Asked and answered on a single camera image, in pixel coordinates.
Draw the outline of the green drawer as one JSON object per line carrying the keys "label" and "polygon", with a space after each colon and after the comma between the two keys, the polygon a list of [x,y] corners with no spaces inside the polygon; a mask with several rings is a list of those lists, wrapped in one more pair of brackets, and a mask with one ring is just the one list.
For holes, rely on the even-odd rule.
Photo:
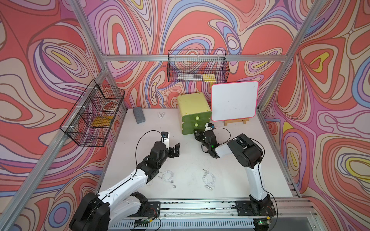
{"label": "green drawer", "polygon": [[192,120],[188,122],[184,122],[182,124],[182,129],[183,130],[189,130],[189,129],[199,129],[199,128],[204,128],[206,123],[209,123],[210,119],[203,119],[203,120]]}
{"label": "green drawer", "polygon": [[183,135],[189,135],[189,134],[194,134],[194,131],[199,130],[199,128],[187,128],[187,129],[182,129],[182,134]]}
{"label": "green drawer", "polygon": [[182,116],[182,122],[191,123],[191,122],[201,121],[201,120],[210,120],[211,116],[212,116],[211,111],[195,113],[195,114],[185,114]]}

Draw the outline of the white earphones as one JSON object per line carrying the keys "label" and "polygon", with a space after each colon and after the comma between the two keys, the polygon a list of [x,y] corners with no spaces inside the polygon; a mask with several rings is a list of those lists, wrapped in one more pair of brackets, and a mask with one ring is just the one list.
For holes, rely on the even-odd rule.
{"label": "white earphones", "polygon": [[176,188],[176,185],[174,184],[173,177],[174,173],[170,170],[166,170],[164,172],[161,172],[161,176],[159,176],[160,179],[162,179],[165,182],[169,182],[173,188]]}
{"label": "white earphones", "polygon": [[204,183],[204,187],[212,191],[214,189],[216,177],[211,172],[205,169],[203,171],[204,171],[204,174],[203,174],[202,180]]}

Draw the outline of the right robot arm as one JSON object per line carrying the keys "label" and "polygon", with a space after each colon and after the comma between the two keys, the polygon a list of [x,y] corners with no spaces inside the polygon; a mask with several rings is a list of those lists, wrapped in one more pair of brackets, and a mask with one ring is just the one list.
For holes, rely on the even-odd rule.
{"label": "right robot arm", "polygon": [[211,157],[218,159],[233,155],[238,163],[245,168],[251,187],[250,208],[254,214],[259,215],[269,207],[271,197],[264,189],[264,181],[261,175],[263,150],[252,139],[242,133],[224,144],[219,144],[214,132],[211,130],[195,130],[194,136],[203,147],[207,148],[207,153]]}

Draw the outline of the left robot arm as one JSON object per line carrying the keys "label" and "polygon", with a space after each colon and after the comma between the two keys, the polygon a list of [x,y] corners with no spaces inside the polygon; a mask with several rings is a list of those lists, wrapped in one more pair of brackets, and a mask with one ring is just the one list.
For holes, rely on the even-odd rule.
{"label": "left robot arm", "polygon": [[167,158],[180,156],[180,145],[169,147],[166,142],[155,142],[150,154],[129,176],[98,194],[87,193],[73,215],[69,228],[72,231],[107,231],[126,217],[144,215],[147,198],[137,190],[158,175]]}

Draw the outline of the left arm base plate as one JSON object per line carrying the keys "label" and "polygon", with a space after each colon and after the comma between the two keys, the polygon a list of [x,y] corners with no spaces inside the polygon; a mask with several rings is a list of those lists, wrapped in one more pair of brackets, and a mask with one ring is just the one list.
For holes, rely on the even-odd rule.
{"label": "left arm base plate", "polygon": [[159,216],[160,209],[160,201],[149,201],[141,205],[139,211],[133,215],[130,215],[129,218]]}

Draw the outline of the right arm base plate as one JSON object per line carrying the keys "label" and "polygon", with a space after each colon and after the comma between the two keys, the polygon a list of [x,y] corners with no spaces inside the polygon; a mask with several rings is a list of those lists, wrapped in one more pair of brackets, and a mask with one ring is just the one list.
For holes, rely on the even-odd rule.
{"label": "right arm base plate", "polygon": [[267,203],[260,204],[254,201],[236,201],[235,208],[237,210],[238,216],[248,217],[248,216],[260,216],[260,217],[274,217],[277,215],[275,206],[271,201]]}

